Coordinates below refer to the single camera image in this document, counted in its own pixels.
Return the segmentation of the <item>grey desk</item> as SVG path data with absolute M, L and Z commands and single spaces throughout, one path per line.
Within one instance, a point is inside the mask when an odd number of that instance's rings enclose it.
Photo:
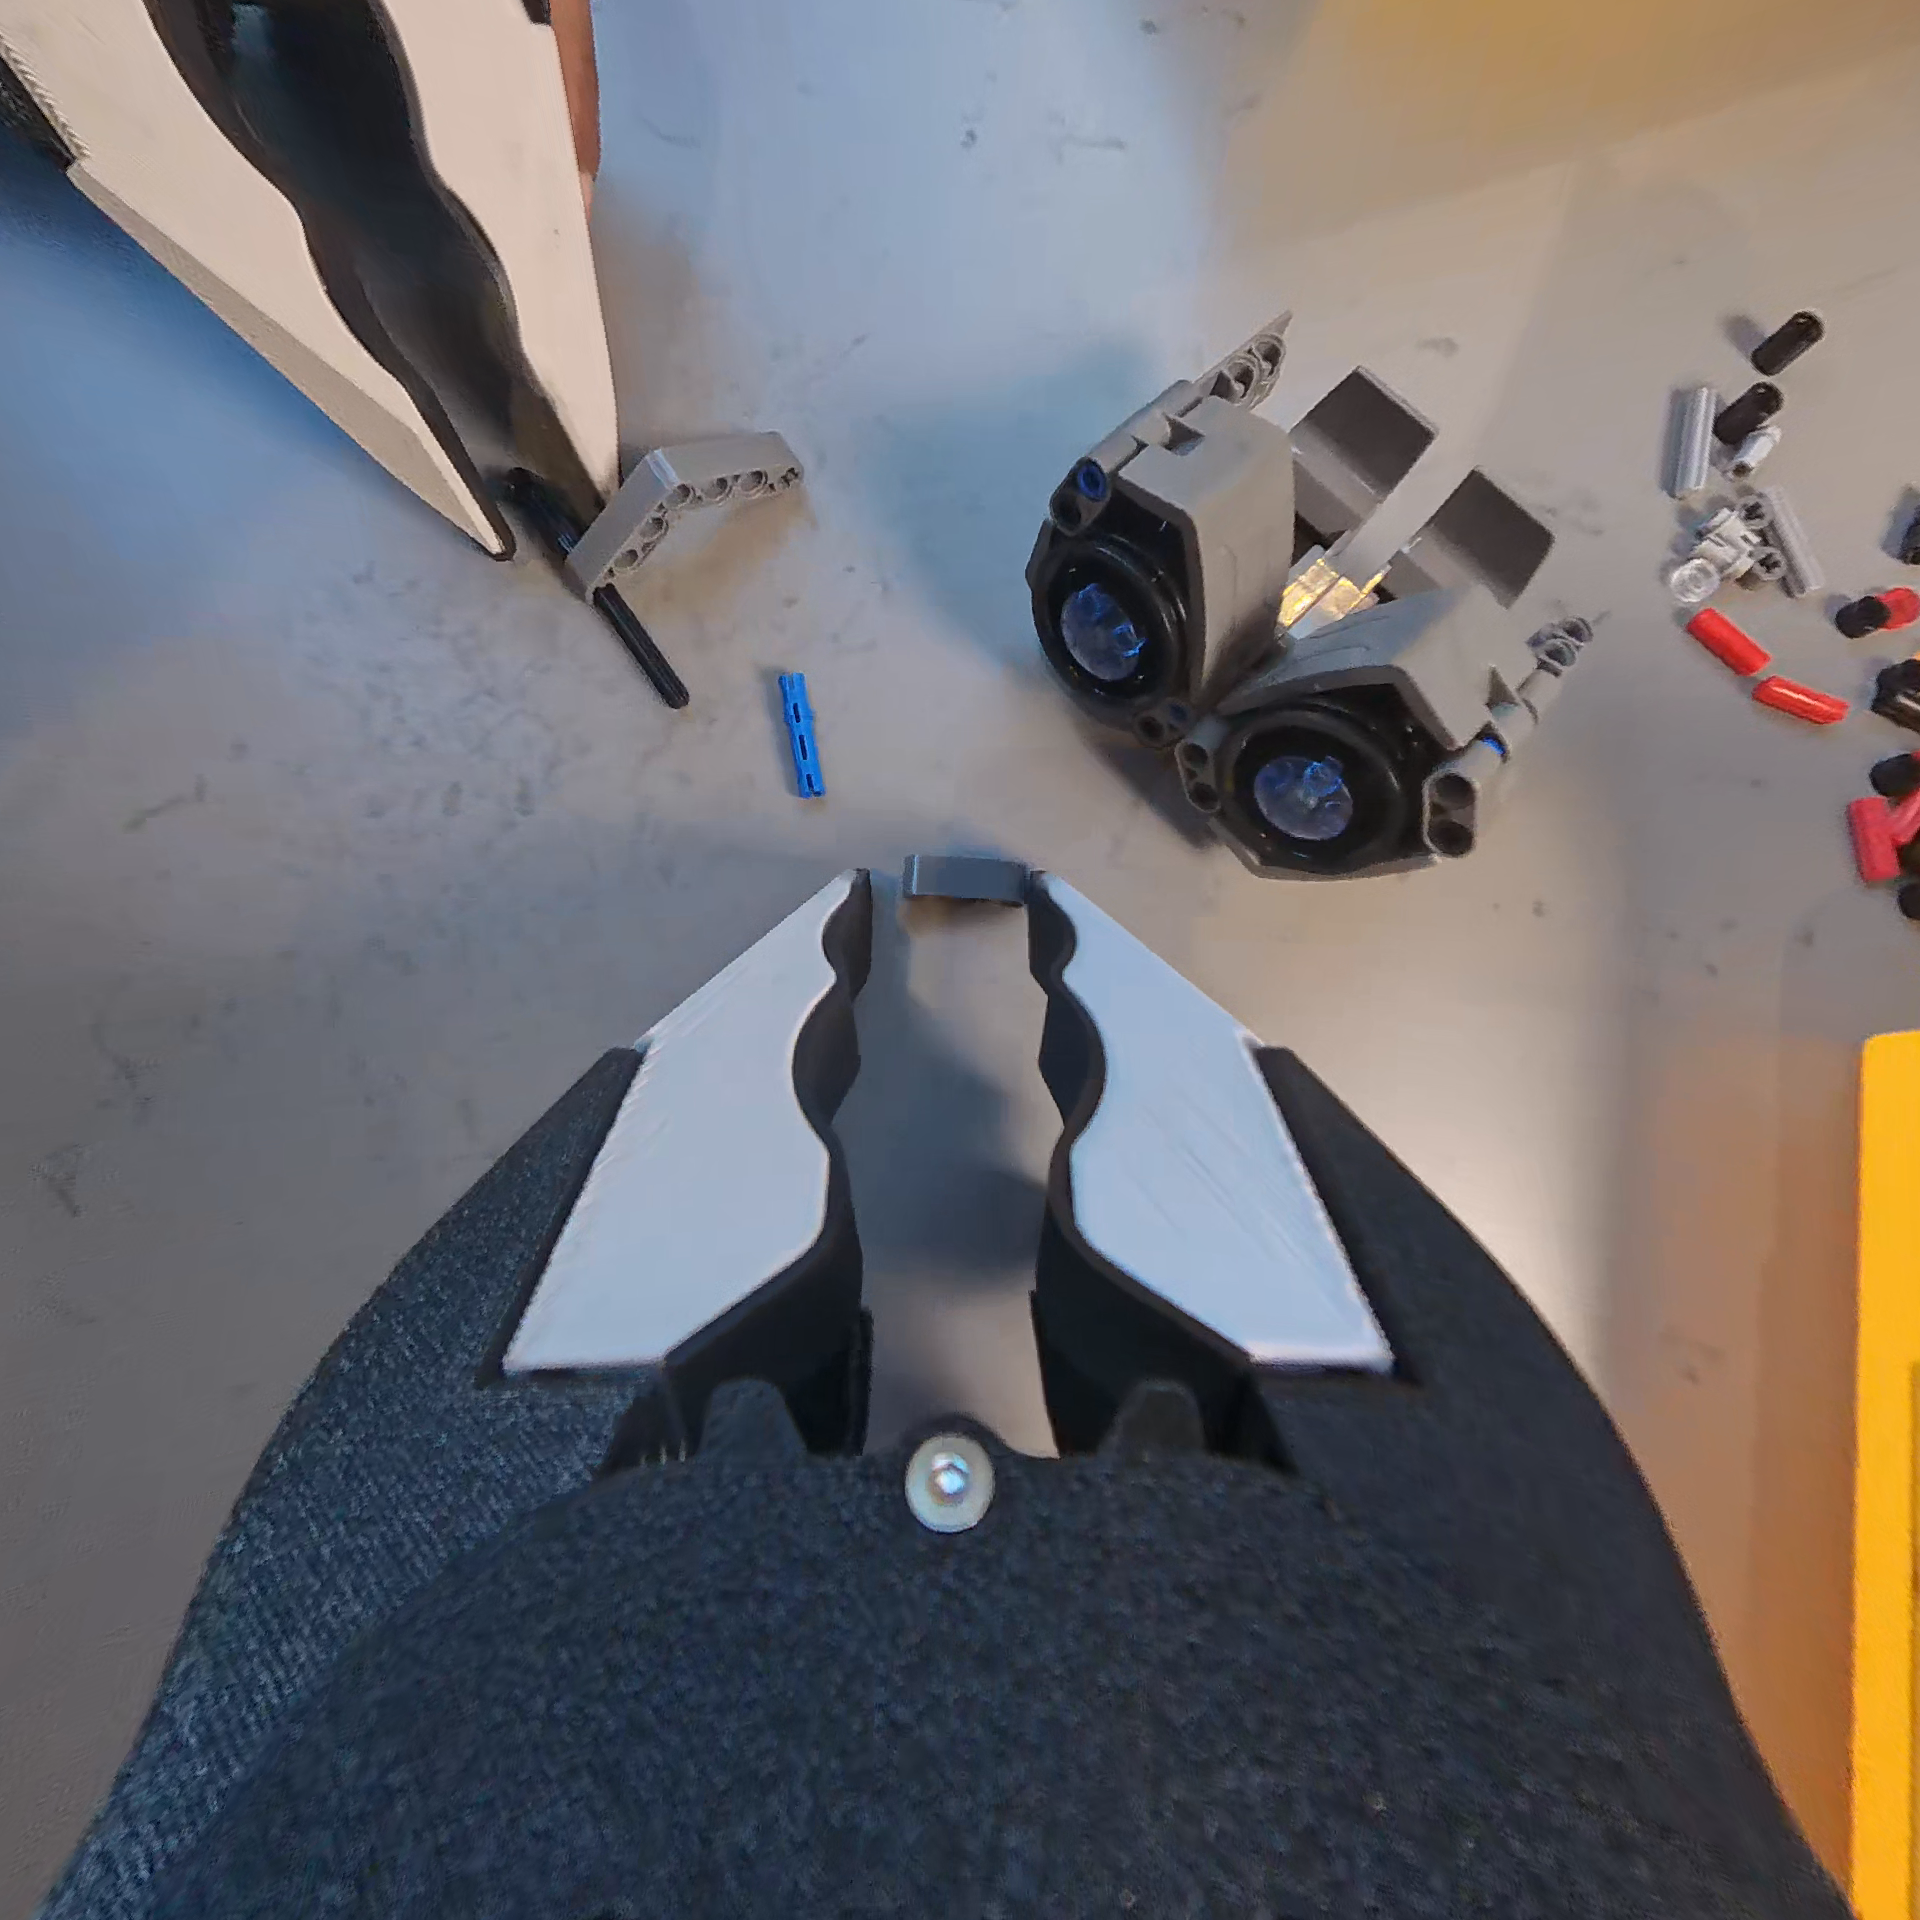
M 1894 739 L 1672 619 L 1670 397 L 1798 307 L 1767 461 L 1840 597 L 1915 510 L 1915 5 L 596 5 L 591 238 L 635 447 L 771 424 L 639 618 L 664 710 L 31 151 L 4 144 L 4 1916 L 35 1916 L 300 1383 L 611 1044 L 823 880 L 870 1440 L 1048 1443 L 1056 1115 L 1013 911 L 1066 876 L 1292 1047 L 1589 1372 L 1843 1876 L 1855 1087 L 1915 926 L 1843 812 Z M 1082 725 L 1026 610 L 1067 461 L 1292 314 L 1551 528 L 1596 626 L 1480 847 L 1261 880 Z M 824 797 L 800 800 L 776 675 Z

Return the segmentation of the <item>grey toy brick wing assembly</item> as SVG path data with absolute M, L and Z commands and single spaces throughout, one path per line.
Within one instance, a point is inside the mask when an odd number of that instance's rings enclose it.
M 1437 424 L 1367 368 L 1294 428 L 1259 416 L 1288 314 L 1165 386 L 1052 491 L 1024 570 L 1046 666 L 1095 725 L 1171 750 L 1279 644 L 1298 556 L 1332 546 L 1410 475 Z

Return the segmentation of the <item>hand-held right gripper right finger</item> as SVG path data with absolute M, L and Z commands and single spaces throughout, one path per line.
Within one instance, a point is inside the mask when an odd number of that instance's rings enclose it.
M 1277 1456 L 1263 1386 L 1391 1379 L 1259 1038 L 1054 874 L 1028 883 L 1028 968 L 1060 1123 L 1028 1293 L 1054 1446 L 1100 1452 L 1171 1388 L 1191 1445 Z

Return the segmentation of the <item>pile of small brick parts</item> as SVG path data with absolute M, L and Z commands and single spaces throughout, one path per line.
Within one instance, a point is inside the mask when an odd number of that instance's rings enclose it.
M 1723 396 L 1702 382 L 1670 397 L 1662 480 L 1668 500 L 1695 510 L 1667 565 L 1663 583 L 1679 629 L 1715 659 L 1746 696 L 1805 728 L 1837 728 L 1855 706 L 1784 675 L 1767 644 L 1730 613 L 1734 592 L 1779 592 L 1797 605 L 1821 604 L 1828 578 L 1803 515 L 1765 466 L 1782 442 L 1784 372 L 1824 342 L 1821 311 L 1798 307 L 1736 342 L 1750 371 Z M 1902 748 L 1871 763 L 1868 788 L 1843 812 L 1847 853 L 1862 888 L 1917 923 L 1917 659 L 1915 583 L 1894 583 L 1826 605 L 1840 639 L 1908 639 L 1884 661 L 1864 714 L 1902 733 Z

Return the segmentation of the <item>yellow open-front storage bin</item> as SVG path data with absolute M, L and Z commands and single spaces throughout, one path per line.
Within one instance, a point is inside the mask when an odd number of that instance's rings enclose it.
M 1850 1885 L 1917 1916 L 1917 1036 L 1862 1044 Z

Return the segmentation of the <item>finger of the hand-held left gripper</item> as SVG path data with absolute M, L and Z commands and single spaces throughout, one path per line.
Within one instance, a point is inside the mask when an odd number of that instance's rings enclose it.
M 68 182 L 488 557 L 515 533 L 367 296 L 351 229 L 243 112 L 202 5 L 4 3 L 4 77 Z
M 474 464 L 596 511 L 618 397 L 549 7 L 243 5 L 240 107 L 351 229 Z

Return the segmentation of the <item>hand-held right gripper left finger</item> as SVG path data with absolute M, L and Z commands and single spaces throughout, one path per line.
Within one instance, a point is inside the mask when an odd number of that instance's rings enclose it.
M 874 1318 L 847 1155 L 874 877 L 843 871 L 660 1018 L 499 1339 L 502 1380 L 631 1380 L 612 1452 L 692 1452 L 767 1383 L 810 1452 L 860 1452 Z

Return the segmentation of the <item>grey angled brick beam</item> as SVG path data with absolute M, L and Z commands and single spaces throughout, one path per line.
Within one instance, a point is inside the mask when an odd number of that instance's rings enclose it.
M 566 550 L 562 578 L 583 600 L 621 590 L 685 516 L 782 496 L 802 477 L 798 453 L 772 429 L 652 447 Z

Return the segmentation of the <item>black brick axle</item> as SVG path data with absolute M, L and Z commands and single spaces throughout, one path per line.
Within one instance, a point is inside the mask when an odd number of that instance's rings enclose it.
M 626 654 L 626 659 L 634 661 L 634 666 L 637 667 L 646 686 L 654 690 L 659 702 L 675 714 L 688 708 L 690 695 L 685 682 L 680 678 L 679 669 L 664 659 L 664 651 L 645 629 L 645 624 L 639 621 L 631 604 L 623 599 L 623 595 L 611 583 L 602 583 L 588 595 L 588 605 L 612 630 L 621 651 Z

